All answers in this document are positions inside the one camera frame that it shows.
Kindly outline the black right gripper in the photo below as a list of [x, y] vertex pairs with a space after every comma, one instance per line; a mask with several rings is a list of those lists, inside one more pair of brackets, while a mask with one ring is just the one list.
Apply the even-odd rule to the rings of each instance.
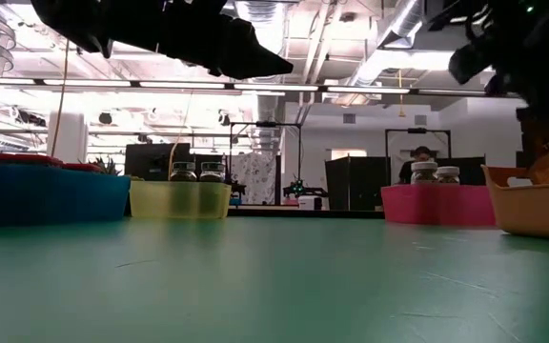
[[490, 68], [486, 94], [521, 97], [517, 119], [549, 119], [549, 0], [448, 0], [448, 23], [467, 39], [448, 65], [460, 85]]

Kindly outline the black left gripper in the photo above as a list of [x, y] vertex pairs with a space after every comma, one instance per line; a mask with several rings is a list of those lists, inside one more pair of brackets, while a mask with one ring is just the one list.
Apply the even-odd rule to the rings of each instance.
[[235, 18], [231, 35], [219, 36], [230, 18], [227, 0], [107, 0], [110, 39], [199, 65], [214, 76], [270, 77], [294, 66], [264, 46], [254, 26]]

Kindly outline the white-label seasoning jar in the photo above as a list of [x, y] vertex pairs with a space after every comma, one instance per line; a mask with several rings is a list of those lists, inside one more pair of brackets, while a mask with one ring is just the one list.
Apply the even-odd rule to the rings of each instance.
[[411, 164], [412, 185], [431, 184], [437, 182], [438, 164], [435, 161], [418, 161]]

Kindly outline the black partition panel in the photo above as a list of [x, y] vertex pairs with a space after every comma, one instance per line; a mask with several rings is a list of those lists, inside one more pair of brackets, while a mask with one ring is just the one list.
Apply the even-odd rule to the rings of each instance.
[[381, 189], [388, 186], [385, 157], [347, 156], [325, 162], [329, 208], [371, 212], [382, 207]]
[[481, 168], [485, 164], [484, 156], [439, 158], [436, 162], [440, 167], [458, 167], [459, 182], [461, 185], [486, 185], [485, 176]]

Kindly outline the orange plastic bin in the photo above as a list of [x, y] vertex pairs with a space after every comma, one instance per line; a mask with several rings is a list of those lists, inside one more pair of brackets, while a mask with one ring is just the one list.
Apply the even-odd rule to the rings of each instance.
[[511, 178], [525, 178], [520, 168], [482, 167], [497, 226], [516, 235], [549, 238], [549, 184], [508, 185]]

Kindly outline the patterned white curtain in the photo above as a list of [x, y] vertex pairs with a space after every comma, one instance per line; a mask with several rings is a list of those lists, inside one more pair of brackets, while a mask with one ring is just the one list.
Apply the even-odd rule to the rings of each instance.
[[273, 154], [250, 152], [232, 156], [233, 181], [245, 186], [242, 203], [273, 205], [276, 159]]

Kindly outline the black computer monitor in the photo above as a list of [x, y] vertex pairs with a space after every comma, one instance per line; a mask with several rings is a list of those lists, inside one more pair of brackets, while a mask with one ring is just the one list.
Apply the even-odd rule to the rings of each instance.
[[[126, 146], [124, 174], [147, 181], [167, 181], [171, 172], [173, 144], [133, 144]], [[173, 152], [173, 162], [193, 161], [189, 143], [178, 143]]]

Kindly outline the pink plastic bin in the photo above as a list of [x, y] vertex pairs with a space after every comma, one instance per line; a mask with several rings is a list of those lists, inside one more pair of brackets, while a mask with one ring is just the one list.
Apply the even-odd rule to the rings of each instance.
[[485, 186], [418, 184], [381, 189], [389, 222], [436, 226], [494, 226], [489, 191]]

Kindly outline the white box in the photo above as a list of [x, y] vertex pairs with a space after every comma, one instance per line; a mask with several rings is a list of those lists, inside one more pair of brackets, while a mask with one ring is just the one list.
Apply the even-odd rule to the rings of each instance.
[[321, 211], [323, 208], [322, 197], [318, 195], [300, 195], [297, 204], [302, 211]]

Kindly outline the person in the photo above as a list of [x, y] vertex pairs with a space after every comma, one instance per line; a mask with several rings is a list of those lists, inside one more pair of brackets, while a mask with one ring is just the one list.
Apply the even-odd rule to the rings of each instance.
[[420, 146], [415, 149], [413, 160], [405, 162], [400, 169], [398, 175], [400, 184], [411, 184], [411, 164], [418, 161], [434, 161], [431, 156], [431, 150], [425, 146]]

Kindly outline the yellow translucent plastic bin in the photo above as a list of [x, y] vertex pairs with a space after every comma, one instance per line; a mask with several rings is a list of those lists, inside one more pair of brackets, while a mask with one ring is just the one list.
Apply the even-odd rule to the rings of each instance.
[[228, 214], [232, 187], [224, 183], [131, 181], [133, 217], [220, 219]]

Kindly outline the small succulent plant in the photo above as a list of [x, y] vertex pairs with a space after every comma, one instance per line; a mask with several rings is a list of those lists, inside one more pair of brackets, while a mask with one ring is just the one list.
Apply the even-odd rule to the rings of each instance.
[[103, 169], [103, 173], [100, 174], [108, 174], [108, 175], [119, 175], [120, 171], [116, 168], [115, 162], [109, 157], [107, 160], [104, 160], [101, 157], [96, 157], [94, 160], [89, 161], [88, 163], [97, 165]]

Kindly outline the blue plastic bin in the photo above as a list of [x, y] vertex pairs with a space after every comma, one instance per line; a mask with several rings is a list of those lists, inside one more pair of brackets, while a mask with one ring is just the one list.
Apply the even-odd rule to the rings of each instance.
[[130, 186], [123, 176], [0, 165], [0, 227], [119, 220]]

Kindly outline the black table frame rail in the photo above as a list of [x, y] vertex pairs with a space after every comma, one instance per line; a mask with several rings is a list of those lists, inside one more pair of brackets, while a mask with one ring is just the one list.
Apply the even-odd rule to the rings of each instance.
[[229, 207], [229, 217], [297, 217], [338, 219], [384, 219], [384, 212], [309, 211], [294, 207]]

